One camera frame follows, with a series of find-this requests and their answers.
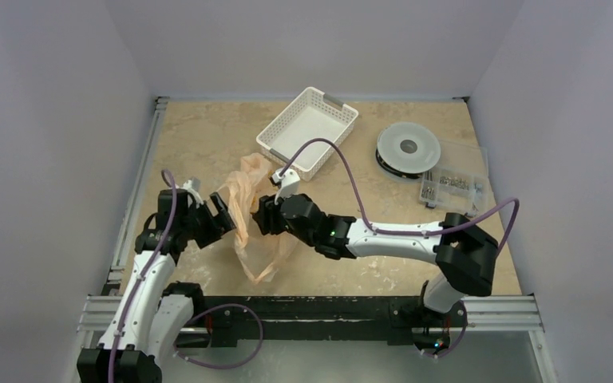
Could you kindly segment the orange plastic bag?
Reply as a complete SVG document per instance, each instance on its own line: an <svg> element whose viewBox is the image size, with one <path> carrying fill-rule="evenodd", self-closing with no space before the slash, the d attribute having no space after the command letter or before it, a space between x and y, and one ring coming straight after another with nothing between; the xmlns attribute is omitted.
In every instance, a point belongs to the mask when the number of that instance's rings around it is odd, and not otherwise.
<svg viewBox="0 0 613 383"><path fill-rule="evenodd" d="M275 166L266 157L253 153L242 157L239 169L229 173L218 188L235 224L231 248L254 285L271 282L298 244L298 240L287 233L263 235L252 218L259 211L259 199L274 193L269 180L274 170Z"/></svg>

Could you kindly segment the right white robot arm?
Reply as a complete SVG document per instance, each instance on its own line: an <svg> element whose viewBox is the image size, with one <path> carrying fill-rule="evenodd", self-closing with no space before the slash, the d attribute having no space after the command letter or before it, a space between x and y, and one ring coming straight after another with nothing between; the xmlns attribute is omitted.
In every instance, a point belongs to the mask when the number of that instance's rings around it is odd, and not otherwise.
<svg viewBox="0 0 613 383"><path fill-rule="evenodd" d="M492 293L499 243L458 213L417 226L367 225L361 218L327 214L299 194L262 197L252 218L263 235L288 233L328 259L387 256L437 266L439 275L426 283L416 304L418 318L428 325L438 323L463 297Z"/></svg>

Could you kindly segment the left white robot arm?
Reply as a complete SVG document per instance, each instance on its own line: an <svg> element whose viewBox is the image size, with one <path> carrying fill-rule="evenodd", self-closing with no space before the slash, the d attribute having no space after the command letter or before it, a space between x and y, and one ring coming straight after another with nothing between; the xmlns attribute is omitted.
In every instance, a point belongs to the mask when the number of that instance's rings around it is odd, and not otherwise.
<svg viewBox="0 0 613 383"><path fill-rule="evenodd" d="M205 248L235 230L217 192L202 199L192 187L160 191L157 209L135 242L132 273L113 318L97 345L81 350L82 382L161 382L162 364L177 334L206 315L199 284L170 282L187 245Z"/></svg>

